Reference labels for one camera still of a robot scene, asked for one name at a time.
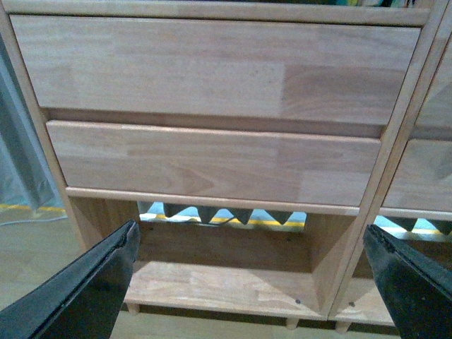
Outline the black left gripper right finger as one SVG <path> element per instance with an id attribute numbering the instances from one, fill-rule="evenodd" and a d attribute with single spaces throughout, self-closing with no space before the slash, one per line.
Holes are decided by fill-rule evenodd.
<path id="1" fill-rule="evenodd" d="M 377 225 L 367 225 L 363 245 L 400 337 L 450 338 L 451 271 Z"/>

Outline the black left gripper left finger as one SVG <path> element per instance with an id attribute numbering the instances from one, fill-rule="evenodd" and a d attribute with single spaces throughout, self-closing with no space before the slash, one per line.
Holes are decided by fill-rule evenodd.
<path id="1" fill-rule="evenodd" d="M 130 220 L 1 311 L 2 338 L 109 338 L 140 243 Z"/>

